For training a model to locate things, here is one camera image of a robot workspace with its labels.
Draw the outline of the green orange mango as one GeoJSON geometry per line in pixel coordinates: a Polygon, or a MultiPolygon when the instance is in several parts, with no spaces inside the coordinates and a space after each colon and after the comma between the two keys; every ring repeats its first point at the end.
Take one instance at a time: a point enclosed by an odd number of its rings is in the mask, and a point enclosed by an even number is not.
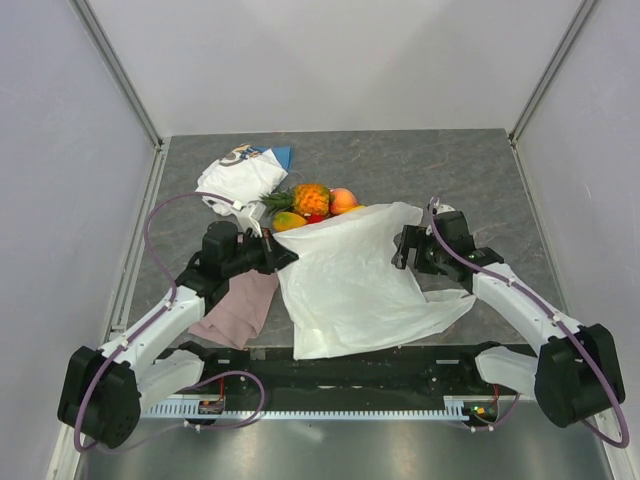
{"type": "Polygon", "coordinates": [[[278,212],[274,215],[272,226],[276,232],[284,232],[304,227],[308,221],[305,217],[294,212],[278,212]]]}

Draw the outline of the red bell pepper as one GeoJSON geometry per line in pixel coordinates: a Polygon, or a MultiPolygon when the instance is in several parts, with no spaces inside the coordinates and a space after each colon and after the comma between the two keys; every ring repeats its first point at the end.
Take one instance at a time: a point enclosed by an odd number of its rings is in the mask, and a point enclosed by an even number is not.
{"type": "Polygon", "coordinates": [[[309,224],[316,224],[316,223],[323,222],[325,219],[326,219],[325,216],[313,214],[307,217],[307,222],[309,224]]]}

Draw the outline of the orange pineapple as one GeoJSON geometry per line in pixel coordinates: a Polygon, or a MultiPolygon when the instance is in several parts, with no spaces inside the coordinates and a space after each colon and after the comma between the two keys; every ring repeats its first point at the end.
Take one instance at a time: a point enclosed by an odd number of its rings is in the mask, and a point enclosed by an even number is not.
{"type": "Polygon", "coordinates": [[[274,191],[260,197],[269,214],[293,212],[303,217],[327,217],[331,199],[329,188],[317,183],[297,184],[287,190],[274,191]]]}

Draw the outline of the white plastic bag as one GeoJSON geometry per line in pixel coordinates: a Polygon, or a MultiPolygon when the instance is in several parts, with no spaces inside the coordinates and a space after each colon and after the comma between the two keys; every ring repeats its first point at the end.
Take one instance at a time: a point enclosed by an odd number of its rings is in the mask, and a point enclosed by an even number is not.
{"type": "Polygon", "coordinates": [[[411,270],[393,266],[395,237],[422,218],[421,208],[394,202],[275,234],[298,256],[278,272],[294,359],[400,346],[443,332],[472,309],[465,290],[424,292],[411,270]]]}

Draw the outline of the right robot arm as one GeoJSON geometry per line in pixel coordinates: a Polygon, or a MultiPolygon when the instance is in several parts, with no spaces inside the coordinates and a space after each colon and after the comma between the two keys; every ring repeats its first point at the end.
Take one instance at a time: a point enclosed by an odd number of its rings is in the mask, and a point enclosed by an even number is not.
{"type": "Polygon", "coordinates": [[[527,286],[501,255],[476,245],[464,214],[446,209],[426,226],[404,226],[392,260],[445,276],[499,313],[527,342],[529,355],[485,345],[458,368],[467,392],[498,384],[534,399],[565,428],[606,410],[621,411],[626,394],[612,334],[585,326],[527,286]]]}

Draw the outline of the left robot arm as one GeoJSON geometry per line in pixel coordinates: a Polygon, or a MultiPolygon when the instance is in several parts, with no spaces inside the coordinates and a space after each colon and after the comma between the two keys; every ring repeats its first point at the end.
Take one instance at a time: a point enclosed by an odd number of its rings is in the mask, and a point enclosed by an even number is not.
{"type": "Polygon", "coordinates": [[[251,271],[273,274],[297,259],[268,229],[240,232],[231,222],[211,223],[200,250],[151,311],[101,347],[82,346],[72,354],[58,420],[115,449],[143,412],[170,395],[189,387],[211,392],[219,382],[218,367],[170,343],[223,300],[231,279],[251,271]]]}

